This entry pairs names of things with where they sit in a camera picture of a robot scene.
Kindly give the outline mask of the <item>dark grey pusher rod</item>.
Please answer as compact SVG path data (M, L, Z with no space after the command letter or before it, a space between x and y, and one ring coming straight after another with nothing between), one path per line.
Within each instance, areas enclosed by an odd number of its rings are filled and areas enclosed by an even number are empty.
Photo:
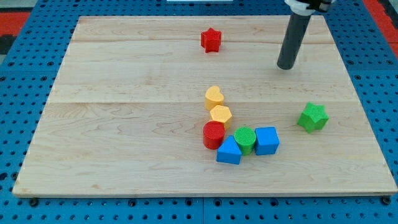
M293 68L307 31L311 16L292 13L285 32L284 40L277 60L277 66L283 70Z

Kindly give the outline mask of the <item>white rod mount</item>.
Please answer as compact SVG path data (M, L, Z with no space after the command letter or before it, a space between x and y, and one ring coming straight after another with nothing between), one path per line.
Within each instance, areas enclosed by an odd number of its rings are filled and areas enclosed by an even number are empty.
M284 0L290 10L300 16L311 16L314 12L328 12L335 0Z

